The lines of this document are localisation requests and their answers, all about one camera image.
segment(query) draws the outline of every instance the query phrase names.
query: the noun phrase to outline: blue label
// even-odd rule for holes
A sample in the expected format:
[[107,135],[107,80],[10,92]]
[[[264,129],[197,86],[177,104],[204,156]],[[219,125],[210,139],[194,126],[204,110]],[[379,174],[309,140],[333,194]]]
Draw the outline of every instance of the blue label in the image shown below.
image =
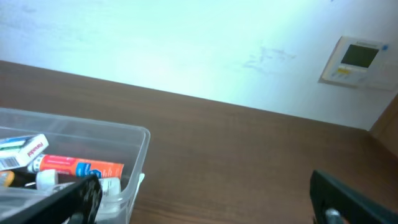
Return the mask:
[[95,174],[98,178],[101,178],[101,171],[94,169],[90,170],[91,164],[85,162],[79,162],[76,166],[76,176],[85,177],[90,174]]

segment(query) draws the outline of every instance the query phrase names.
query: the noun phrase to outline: digital display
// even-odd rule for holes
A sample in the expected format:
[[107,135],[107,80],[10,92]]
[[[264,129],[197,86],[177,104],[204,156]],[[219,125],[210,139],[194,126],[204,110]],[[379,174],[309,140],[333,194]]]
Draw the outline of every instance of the digital display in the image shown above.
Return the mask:
[[342,63],[369,68],[379,49],[351,44],[342,59]]

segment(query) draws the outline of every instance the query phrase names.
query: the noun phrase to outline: black object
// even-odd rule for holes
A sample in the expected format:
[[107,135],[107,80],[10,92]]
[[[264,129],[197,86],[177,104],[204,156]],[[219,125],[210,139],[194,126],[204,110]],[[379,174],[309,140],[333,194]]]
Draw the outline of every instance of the black object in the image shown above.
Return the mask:
[[319,170],[312,173],[310,196],[318,224],[343,223],[341,217],[350,223],[398,223],[396,213]]
[[101,185],[95,175],[65,187],[0,224],[93,224],[102,198]]

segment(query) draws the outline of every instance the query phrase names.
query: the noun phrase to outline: toothpaste tube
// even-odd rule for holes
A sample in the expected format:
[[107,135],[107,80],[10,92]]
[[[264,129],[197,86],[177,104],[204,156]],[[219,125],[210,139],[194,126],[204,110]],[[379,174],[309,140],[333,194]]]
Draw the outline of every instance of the toothpaste tube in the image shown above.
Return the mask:
[[98,178],[121,178],[124,164],[105,161],[94,161],[65,156],[42,154],[34,159],[27,167],[29,172],[39,172],[47,169],[55,169],[60,174],[85,177],[90,174]]

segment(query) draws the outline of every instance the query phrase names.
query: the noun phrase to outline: small box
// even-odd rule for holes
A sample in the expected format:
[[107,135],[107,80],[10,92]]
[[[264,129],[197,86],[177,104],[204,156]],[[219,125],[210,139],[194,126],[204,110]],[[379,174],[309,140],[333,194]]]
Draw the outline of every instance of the small box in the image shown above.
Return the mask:
[[47,146],[44,134],[0,139],[0,170],[27,166]]

